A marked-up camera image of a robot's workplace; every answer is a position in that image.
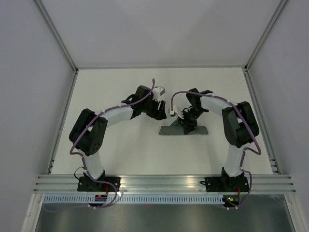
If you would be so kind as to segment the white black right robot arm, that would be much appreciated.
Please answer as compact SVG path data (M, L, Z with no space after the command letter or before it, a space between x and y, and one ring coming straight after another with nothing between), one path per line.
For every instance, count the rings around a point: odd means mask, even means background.
M205 177L200 183L207 192L249 192L247 172L243 169L247 150L260 155L256 140L259 127L251 105L247 101L232 103L212 91L199 92L196 88L185 92L190 106L182 110L173 105L170 114L177 115L185 135L197 129L197 119L212 112L223 120L224 135L229 143L227 160L220 176Z

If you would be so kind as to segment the grey cloth napkin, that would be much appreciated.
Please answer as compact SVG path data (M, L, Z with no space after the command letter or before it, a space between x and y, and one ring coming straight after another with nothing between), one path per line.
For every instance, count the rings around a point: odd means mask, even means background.
M208 135L206 126L197 126L196 129L187 135ZM159 135L162 136L182 136L184 135L182 126L178 123L178 118L169 126L161 126Z

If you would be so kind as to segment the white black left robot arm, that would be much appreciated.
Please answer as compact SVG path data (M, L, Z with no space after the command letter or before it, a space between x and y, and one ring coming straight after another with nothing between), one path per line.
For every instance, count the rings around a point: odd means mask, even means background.
M89 179L88 185L94 191L103 190L106 183L105 170L99 157L106 129L142 113L158 121L166 119L166 102L160 99L164 93L165 88L161 86L139 86L134 94L117 106L100 112L88 108L82 110L69 134L72 142L70 155L81 157L84 176Z

